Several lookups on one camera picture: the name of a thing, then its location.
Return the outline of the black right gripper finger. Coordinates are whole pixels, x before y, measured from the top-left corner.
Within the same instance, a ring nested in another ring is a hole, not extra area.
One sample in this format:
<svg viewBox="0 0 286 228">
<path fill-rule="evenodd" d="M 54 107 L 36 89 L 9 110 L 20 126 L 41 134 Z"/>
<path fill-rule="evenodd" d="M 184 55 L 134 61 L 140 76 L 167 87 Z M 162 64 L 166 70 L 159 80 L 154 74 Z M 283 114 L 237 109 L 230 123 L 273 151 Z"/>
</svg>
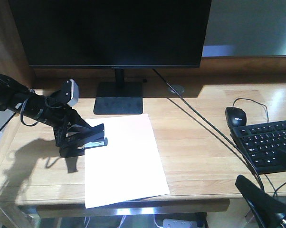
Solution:
<svg viewBox="0 0 286 228">
<path fill-rule="evenodd" d="M 243 175 L 237 176 L 235 186 L 260 228 L 286 228 L 286 204 L 269 196 Z"/>
</svg>

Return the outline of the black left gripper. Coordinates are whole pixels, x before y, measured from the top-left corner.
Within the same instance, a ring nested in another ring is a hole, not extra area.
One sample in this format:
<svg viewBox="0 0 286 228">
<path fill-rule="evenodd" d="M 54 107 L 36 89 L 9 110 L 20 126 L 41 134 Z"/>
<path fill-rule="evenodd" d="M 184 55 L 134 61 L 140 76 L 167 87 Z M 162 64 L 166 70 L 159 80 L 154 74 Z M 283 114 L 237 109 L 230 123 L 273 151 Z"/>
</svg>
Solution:
<svg viewBox="0 0 286 228">
<path fill-rule="evenodd" d="M 42 123 L 53 127 L 57 147 L 68 147 L 67 133 L 86 133 L 92 129 L 78 112 L 67 104 L 56 102 L 50 96 L 44 97 L 44 103 Z"/>
</svg>

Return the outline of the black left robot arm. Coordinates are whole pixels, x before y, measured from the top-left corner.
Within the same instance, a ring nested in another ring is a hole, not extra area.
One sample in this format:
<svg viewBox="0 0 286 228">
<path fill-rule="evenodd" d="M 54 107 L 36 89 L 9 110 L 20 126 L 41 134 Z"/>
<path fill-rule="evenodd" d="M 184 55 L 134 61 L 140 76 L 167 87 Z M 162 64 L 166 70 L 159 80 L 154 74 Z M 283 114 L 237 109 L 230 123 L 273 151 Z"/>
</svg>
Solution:
<svg viewBox="0 0 286 228">
<path fill-rule="evenodd" d="M 49 96 L 38 95 L 34 90 L 13 78 L 0 74 L 0 111 L 7 109 L 51 126 L 56 146 L 66 148 L 83 146 L 90 140 L 92 127 L 72 108 L 78 101 L 78 86 L 70 79 L 60 90 Z"/>
</svg>

